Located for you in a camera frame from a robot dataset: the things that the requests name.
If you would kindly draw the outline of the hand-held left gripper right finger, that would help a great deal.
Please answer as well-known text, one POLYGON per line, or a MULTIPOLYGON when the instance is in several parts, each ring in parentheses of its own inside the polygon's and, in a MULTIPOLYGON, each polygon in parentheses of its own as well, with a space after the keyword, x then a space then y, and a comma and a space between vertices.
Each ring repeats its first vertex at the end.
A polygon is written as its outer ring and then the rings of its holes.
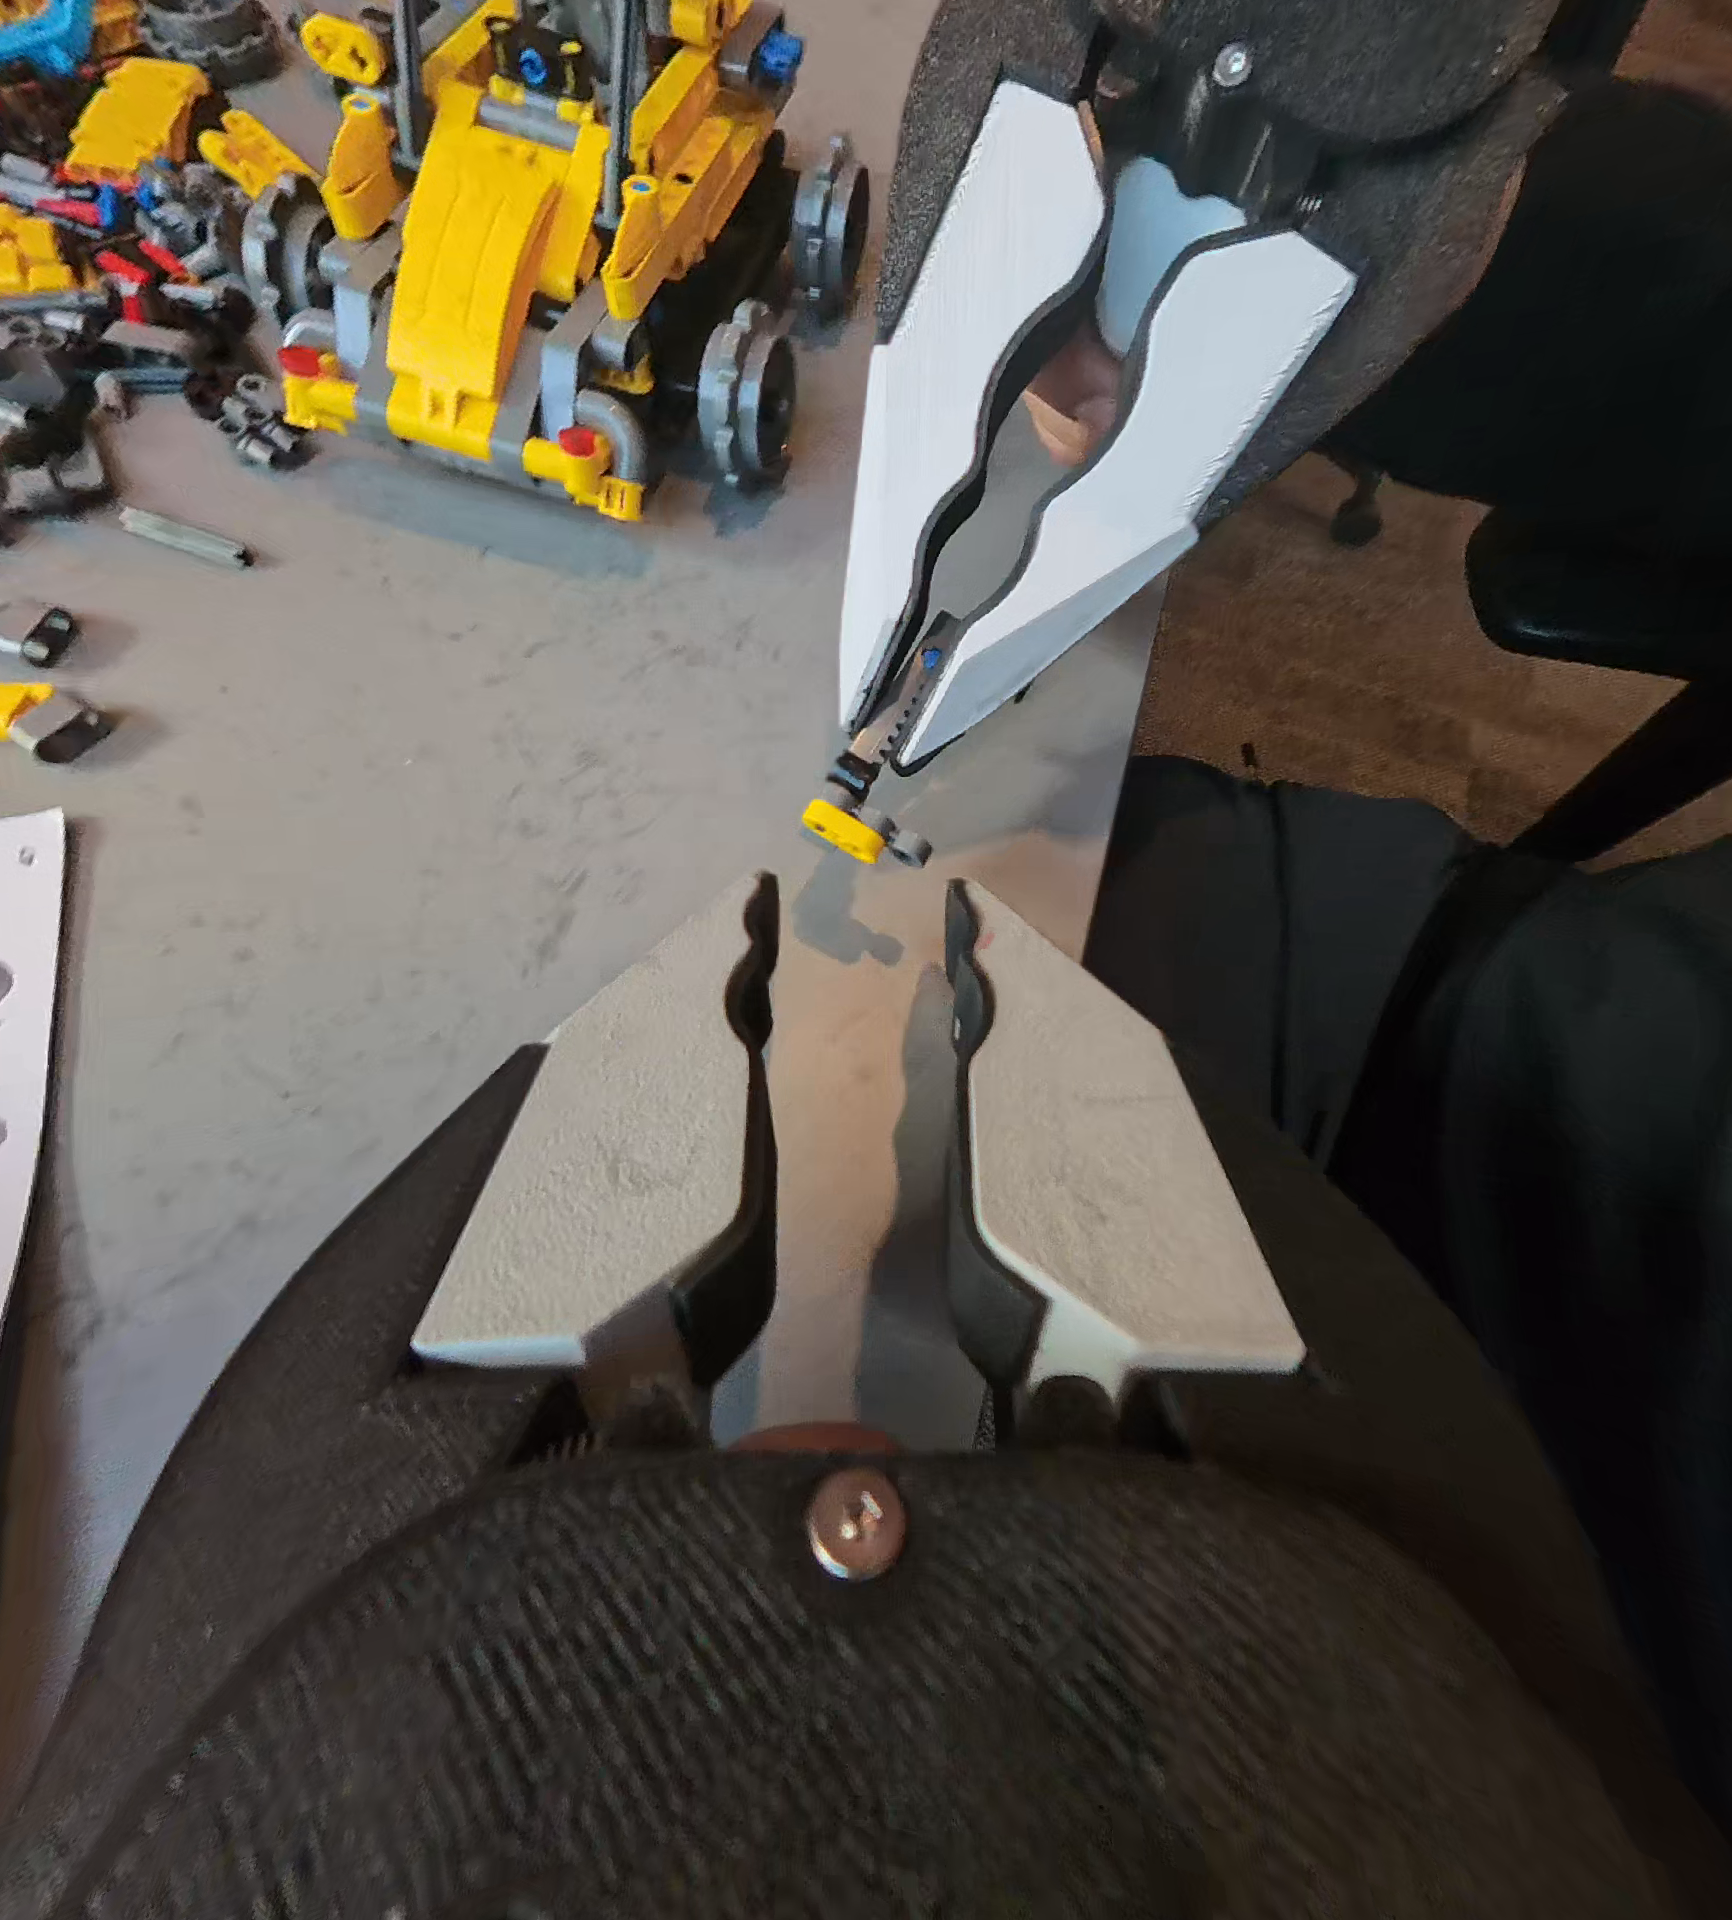
POLYGON ((1295 1379, 1307 1342, 1165 1033, 975 880, 944 894, 947 1295, 994 1403, 1295 1379))

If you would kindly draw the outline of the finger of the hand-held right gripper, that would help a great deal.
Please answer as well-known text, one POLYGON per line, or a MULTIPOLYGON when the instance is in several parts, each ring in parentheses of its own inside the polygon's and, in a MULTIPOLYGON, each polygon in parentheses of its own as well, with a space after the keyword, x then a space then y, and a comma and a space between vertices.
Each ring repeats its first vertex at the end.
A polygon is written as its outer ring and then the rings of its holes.
POLYGON ((1199 542, 1199 515, 1357 290, 1291 226, 1209 238, 1149 303, 1113 429, 1049 491, 1015 570, 960 628, 898 752, 913 771, 1199 542))
POLYGON ((1015 374, 1094 290, 1108 205, 1085 114, 1005 79, 957 176, 892 333, 869 365, 839 661, 854 756, 935 756, 1118 612, 1118 576, 1081 581, 1074 509, 1105 466, 1051 494, 1002 588, 940 629, 918 617, 968 515, 1015 374))

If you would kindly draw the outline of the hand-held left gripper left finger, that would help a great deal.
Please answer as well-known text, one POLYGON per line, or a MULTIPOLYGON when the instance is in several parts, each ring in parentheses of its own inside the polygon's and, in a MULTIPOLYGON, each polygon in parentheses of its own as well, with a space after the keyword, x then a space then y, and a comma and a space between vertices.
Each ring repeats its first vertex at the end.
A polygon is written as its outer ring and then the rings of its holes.
POLYGON ((710 1416, 776 1302, 778 955, 778 877, 754 871, 553 1030, 415 1356, 565 1379, 591 1420, 657 1389, 710 1416))

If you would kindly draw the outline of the grey toothed rack piece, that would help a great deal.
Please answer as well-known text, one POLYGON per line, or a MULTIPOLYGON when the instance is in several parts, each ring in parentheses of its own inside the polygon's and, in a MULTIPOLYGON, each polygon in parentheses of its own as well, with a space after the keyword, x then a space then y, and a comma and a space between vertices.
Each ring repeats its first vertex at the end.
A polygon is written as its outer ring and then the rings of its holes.
POLYGON ((959 621, 951 612, 935 615, 927 634, 908 649, 844 748, 831 760, 822 789, 805 805, 802 827, 844 856, 876 865, 885 858, 920 870, 932 843, 917 830, 871 805, 875 783, 894 765, 920 709, 951 656, 959 621))

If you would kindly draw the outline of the yellow toy brick vehicle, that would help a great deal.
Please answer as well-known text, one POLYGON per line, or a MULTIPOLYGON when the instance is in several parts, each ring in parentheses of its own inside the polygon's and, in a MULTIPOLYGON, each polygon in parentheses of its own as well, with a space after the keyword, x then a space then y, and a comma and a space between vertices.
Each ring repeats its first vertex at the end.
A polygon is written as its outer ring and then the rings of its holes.
POLYGON ((270 161, 243 228, 283 324, 285 417, 637 522, 684 442, 776 486, 797 327, 854 306, 872 182, 794 161, 806 53, 778 3, 296 11, 340 95, 318 172, 270 161))

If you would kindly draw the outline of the person's right forearm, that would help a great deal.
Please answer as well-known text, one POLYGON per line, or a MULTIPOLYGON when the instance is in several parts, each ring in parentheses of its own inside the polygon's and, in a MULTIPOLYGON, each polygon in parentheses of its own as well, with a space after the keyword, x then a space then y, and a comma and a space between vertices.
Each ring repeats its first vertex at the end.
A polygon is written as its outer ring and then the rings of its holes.
POLYGON ((1471 296, 1341 435, 1421 491, 1732 554, 1732 108, 1575 92, 1471 296))

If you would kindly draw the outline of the person's right hand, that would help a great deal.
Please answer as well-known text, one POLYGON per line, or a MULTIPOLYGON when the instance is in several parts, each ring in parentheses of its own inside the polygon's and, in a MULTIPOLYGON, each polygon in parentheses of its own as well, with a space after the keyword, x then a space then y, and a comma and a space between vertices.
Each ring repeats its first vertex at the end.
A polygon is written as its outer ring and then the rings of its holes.
POLYGON ((1033 429, 1059 467, 1082 466, 1118 417, 1122 361, 1093 333, 1049 358, 1023 399, 1033 429))

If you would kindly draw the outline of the black office chair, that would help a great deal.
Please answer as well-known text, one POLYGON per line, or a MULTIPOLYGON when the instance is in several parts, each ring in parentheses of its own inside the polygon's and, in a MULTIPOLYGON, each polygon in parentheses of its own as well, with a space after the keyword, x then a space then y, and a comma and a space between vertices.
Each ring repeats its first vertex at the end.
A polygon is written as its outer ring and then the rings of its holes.
POLYGON ((1655 560, 1492 509, 1471 531, 1462 570, 1499 649, 1678 683, 1514 838, 1514 852, 1588 861, 1732 781, 1732 564, 1655 560))

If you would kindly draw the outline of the grey ridged rod brick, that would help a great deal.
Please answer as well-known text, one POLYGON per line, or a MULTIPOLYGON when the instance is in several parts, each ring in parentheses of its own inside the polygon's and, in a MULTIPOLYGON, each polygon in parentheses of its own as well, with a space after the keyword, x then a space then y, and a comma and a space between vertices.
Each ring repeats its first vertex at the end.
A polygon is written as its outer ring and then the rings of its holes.
POLYGON ((200 564, 226 570, 251 570, 257 565, 254 547, 244 540, 235 540, 216 530, 133 502, 122 502, 116 508, 116 524, 134 540, 200 564))

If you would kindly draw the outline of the pile of loose brick pieces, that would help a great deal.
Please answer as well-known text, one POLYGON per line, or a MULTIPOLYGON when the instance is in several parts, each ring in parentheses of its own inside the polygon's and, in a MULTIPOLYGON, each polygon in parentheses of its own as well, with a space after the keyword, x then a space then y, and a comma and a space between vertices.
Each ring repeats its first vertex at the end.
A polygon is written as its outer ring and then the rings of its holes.
POLYGON ((303 463, 251 356, 243 241, 306 166, 232 99, 278 62, 264 3, 95 3, 72 71, 0 69, 0 540, 107 506, 105 424, 145 398, 248 467, 303 463))

